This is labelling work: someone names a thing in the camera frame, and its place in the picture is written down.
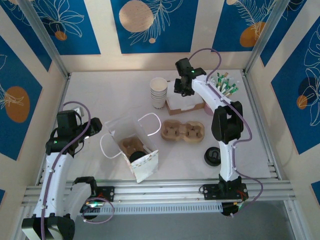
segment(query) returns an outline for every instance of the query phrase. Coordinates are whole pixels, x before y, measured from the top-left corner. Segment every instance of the white floor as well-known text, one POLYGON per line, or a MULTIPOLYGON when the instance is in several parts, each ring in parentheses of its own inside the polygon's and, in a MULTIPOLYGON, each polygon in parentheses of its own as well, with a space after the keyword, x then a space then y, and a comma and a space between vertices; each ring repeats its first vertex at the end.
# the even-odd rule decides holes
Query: white floor
MULTIPOLYGON (((260 140, 255 124, 253 112, 246 93, 240 70, 219 70, 232 76, 239 90, 232 95, 233 101, 240 101, 243 116, 248 122, 253 139, 249 143, 240 143, 236 149, 236 164, 238 170, 248 176, 269 178, 268 157, 260 140)), ((155 77, 162 77, 174 81, 178 77, 177 71, 122 71, 122 72, 74 72, 65 97, 65 102, 79 101, 85 104, 91 117, 98 117, 102 123, 116 119, 125 114, 135 114, 138 118, 147 113, 156 113, 161 121, 176 119, 183 123, 199 121, 205 126, 205 137, 201 143, 190 144, 184 141, 164 141, 160 133, 150 136, 151 141, 159 149, 158 172, 148 179, 208 179, 218 178, 220 167, 211 167, 204 161, 204 153, 209 147, 218 147, 218 142, 211 133, 212 116, 203 109, 169 116, 166 108, 156 110, 150 101, 149 82, 155 77)), ((65 107, 72 109, 76 105, 65 107)), ((141 121, 147 133, 154 132, 158 121, 150 116, 141 121)), ((102 131, 85 140, 83 150, 78 153, 68 173, 68 180, 81 176, 94 176, 103 180, 134 180, 124 158, 106 158, 100 149, 100 138, 107 130, 102 131)), ((242 139, 248 137, 244 127, 242 139)))

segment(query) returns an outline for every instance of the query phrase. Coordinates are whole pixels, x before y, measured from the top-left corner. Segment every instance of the mounting plate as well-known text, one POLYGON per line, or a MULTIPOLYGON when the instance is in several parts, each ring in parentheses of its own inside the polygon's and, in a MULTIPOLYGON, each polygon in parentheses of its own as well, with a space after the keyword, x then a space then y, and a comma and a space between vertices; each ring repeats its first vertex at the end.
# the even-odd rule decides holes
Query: mounting plate
POLYGON ((237 189, 230 189, 226 193, 221 192, 218 184, 203 185, 204 200, 240 200, 243 201, 249 198, 247 186, 244 183, 237 189))

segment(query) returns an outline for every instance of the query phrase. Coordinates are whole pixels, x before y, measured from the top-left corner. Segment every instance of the cable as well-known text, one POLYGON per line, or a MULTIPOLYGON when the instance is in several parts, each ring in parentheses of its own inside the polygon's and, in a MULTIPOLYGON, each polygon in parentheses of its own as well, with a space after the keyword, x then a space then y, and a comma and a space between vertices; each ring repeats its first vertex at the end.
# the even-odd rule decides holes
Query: cable
POLYGON ((80 120, 80 126, 81 126, 81 125, 82 125, 82 119, 81 119, 80 114, 79 114, 79 113, 77 113, 76 111, 75 111, 74 113, 75 113, 75 115, 77 115, 77 116, 78 116, 78 118, 79 118, 79 120, 80 120))
POLYGON ((115 207, 113 206, 113 204, 112 204, 108 199, 102 198, 102 197, 92 197, 92 198, 87 199, 86 202, 95 201, 95 200, 104 201, 105 203, 110 204, 110 206, 112 207, 112 214, 111 214, 111 216, 110 216, 107 220, 103 220, 103 221, 90 221, 90 220, 88 220, 88 219, 85 218, 85 212, 86 212, 88 209, 91 209, 91 207, 88 207, 86 210, 84 210, 84 211, 82 212, 83 221, 84 221, 85 223, 89 223, 89 224, 104 224, 104 223, 110 221, 110 220, 113 218, 114 214, 115 214, 115 207))
POLYGON ((85 141, 82 142, 82 147, 81 147, 80 150, 77 151, 74 155, 76 155, 77 153, 79 153, 79 152, 84 148, 84 146, 85 146, 85 141))
POLYGON ((190 61, 190 59, 191 59, 194 55, 196 55, 197 53, 199 53, 199 52, 201 52, 201 51, 204 51, 204 50, 213 51, 213 52, 215 52, 215 53, 218 55, 218 57, 219 57, 219 63, 218 63, 218 65, 217 65, 217 66, 215 67, 215 69, 213 69, 213 70, 207 75, 207 77, 206 77, 206 81, 205 81, 205 82, 207 82, 208 79, 209 79, 209 77, 220 67, 221 62, 222 62, 222 57, 221 57, 220 52, 218 52, 217 50, 215 50, 215 49, 213 49, 213 48, 206 47, 206 48, 201 48, 201 49, 199 49, 198 51, 195 51, 195 52, 189 57, 188 60, 190 61))
POLYGON ((205 194, 205 192, 204 192, 204 191, 201 191, 201 188, 203 188, 203 187, 204 187, 204 186, 199 187, 198 192, 199 192, 200 194, 205 194))
POLYGON ((257 178, 244 175, 244 174, 240 173, 240 172, 237 170, 237 168, 236 168, 236 159, 235 159, 235 155, 236 155, 236 154, 235 154, 235 152, 236 152, 236 148, 235 148, 235 147, 236 147, 236 145, 239 144, 239 143, 244 143, 244 142, 249 142, 249 141, 251 141, 251 140, 252 140, 252 132, 251 132, 251 129, 250 129, 247 121, 246 121, 246 120, 244 119, 244 117, 240 114, 240 112, 238 112, 231 104, 229 104, 226 100, 224 100, 223 97, 222 97, 210 84, 208 84, 209 77, 210 77, 210 76, 220 67, 220 65, 221 65, 222 58, 221 58, 220 53, 219 53, 217 50, 213 49, 213 48, 202 48, 202 49, 199 49, 198 51, 194 52, 194 53, 189 57, 189 60, 190 60, 195 54, 197 54, 198 52, 203 51, 203 50, 211 50, 211 51, 215 52, 215 53, 218 55, 218 57, 219 57, 219 63, 218 63, 218 65, 217 65, 217 67, 207 75, 206 80, 205 80, 205 83, 206 83, 206 84, 209 86, 209 88, 217 95, 217 97, 219 97, 220 99, 222 99, 221 101, 222 101, 224 104, 226 104, 229 108, 231 108, 231 109, 235 112, 235 114, 241 119, 241 121, 243 122, 243 124, 245 125, 245 127, 247 128, 248 133, 249 133, 249 138, 235 141, 235 142, 233 143, 233 145, 232 145, 232 151, 231 151, 232 165, 233 165, 234 171, 235 171, 237 174, 239 174, 240 176, 244 177, 244 178, 251 179, 251 180, 257 182, 257 183, 260 184, 260 186, 261 186, 261 189, 260 189, 259 194, 258 194, 256 197, 254 197, 254 199, 253 199, 248 205, 245 206, 245 208, 247 208, 248 206, 250 206, 251 204, 253 204, 253 203, 261 196, 262 192, 264 191, 264 185, 263 185, 262 182, 259 181, 257 178))
POLYGON ((42 202, 42 205, 43 205, 43 209, 41 210, 41 221, 40 221, 40 227, 41 227, 41 238, 42 240, 46 240, 46 231, 45 231, 45 213, 46 213, 46 204, 47 204, 47 198, 48 198, 48 193, 49 193, 49 187, 50 187, 50 183, 51 183, 51 179, 52 179, 52 175, 55 171, 55 167, 58 163, 58 160, 59 158, 61 157, 61 155, 63 154, 63 152, 65 150, 67 150, 72 144, 74 144, 79 138, 81 138, 85 133, 86 131, 88 130, 89 126, 90 126, 90 122, 91 122, 91 115, 90 115, 90 111, 89 109, 84 105, 82 104, 81 102, 78 102, 78 101, 68 101, 66 103, 63 104, 63 106, 66 106, 68 104, 78 104, 78 105, 81 105, 82 107, 85 108, 87 114, 88 114, 88 122, 84 128, 84 130, 79 134, 79 136, 77 136, 75 139, 73 139, 71 142, 69 142, 60 152, 59 154, 56 156, 54 162, 53 162, 53 165, 52 165, 52 171, 49 173, 49 176, 48 176, 48 180, 46 182, 46 186, 45 186, 45 191, 44 191, 44 196, 43 196, 43 202, 42 202))

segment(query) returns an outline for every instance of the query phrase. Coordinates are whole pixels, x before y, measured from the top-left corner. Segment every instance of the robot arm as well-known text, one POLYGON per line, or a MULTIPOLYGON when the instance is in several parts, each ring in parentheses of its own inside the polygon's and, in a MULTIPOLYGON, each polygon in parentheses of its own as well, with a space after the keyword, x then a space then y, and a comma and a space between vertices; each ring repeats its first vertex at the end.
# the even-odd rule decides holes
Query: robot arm
POLYGON ((64 198, 67 174, 74 161, 76 148, 79 143, 84 143, 86 138, 99 133, 102 129, 102 124, 98 118, 92 118, 89 127, 86 128, 88 123, 78 125, 77 116, 81 120, 81 117, 74 110, 59 112, 57 115, 58 127, 52 132, 49 141, 46 143, 45 175, 40 197, 32 217, 25 218, 22 221, 22 231, 30 240, 41 240, 43 209, 45 209, 45 238, 47 240, 72 240, 75 234, 75 219, 84 202, 90 197, 97 197, 100 193, 93 177, 78 177, 73 182, 69 195, 64 198), (82 132, 84 132, 84 135, 75 140, 82 132), (60 152, 71 142, 74 143, 57 159, 60 152), (51 173, 50 185, 46 189, 51 173), (46 203, 43 206, 46 191, 46 203))
POLYGON ((239 199, 239 191, 247 192, 247 187, 242 183, 242 179, 234 166, 233 147, 244 124, 237 114, 226 104, 234 107, 241 115, 242 105, 239 101, 231 102, 223 94, 217 95, 214 90, 220 92, 213 84, 207 82, 207 74, 202 68, 194 69, 187 58, 183 58, 175 63, 180 79, 177 78, 174 84, 174 92, 183 97, 198 93, 214 112, 211 131, 218 141, 221 155, 221 170, 219 174, 219 184, 207 186, 206 190, 211 196, 207 200, 239 199))
MULTIPOLYGON (((192 81, 192 89, 198 93, 204 101, 209 105, 209 107, 214 112, 218 107, 226 107, 227 105, 218 98, 217 95, 207 86, 206 84, 206 76, 200 75, 197 76, 196 79, 192 81)), ((229 104, 231 101, 229 98, 222 96, 224 100, 226 100, 229 104)), ((239 175, 235 172, 233 168, 232 161, 232 147, 233 143, 236 139, 229 141, 227 144, 222 140, 218 141, 220 154, 221 154, 221 170, 220 176, 227 182, 233 181, 239 177, 239 175)))

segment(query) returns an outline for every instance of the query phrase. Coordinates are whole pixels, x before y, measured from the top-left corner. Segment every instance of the paper cup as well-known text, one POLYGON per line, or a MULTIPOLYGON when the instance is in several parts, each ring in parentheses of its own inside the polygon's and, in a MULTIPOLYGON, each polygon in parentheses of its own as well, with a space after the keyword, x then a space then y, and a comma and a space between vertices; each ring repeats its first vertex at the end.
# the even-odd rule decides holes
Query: paper cup
POLYGON ((154 90, 150 90, 151 91, 151 93, 154 93, 154 94, 163 94, 163 93, 166 93, 167 91, 168 91, 168 88, 166 88, 165 90, 163 90, 163 91, 154 91, 154 90))
POLYGON ((167 91, 168 89, 168 82, 162 77, 156 77, 151 80, 150 88, 155 93, 162 93, 167 91))
POLYGON ((153 93, 153 92, 151 92, 151 96, 163 97, 163 96, 167 96, 167 93, 166 92, 164 92, 164 93, 153 93))
POLYGON ((167 96, 166 95, 164 95, 164 96, 152 96, 151 95, 151 98, 154 99, 154 100, 162 100, 162 99, 166 99, 167 96))
POLYGON ((152 106, 155 109, 162 109, 165 106, 165 103, 166 103, 166 98, 158 99, 158 100, 152 99, 152 106))

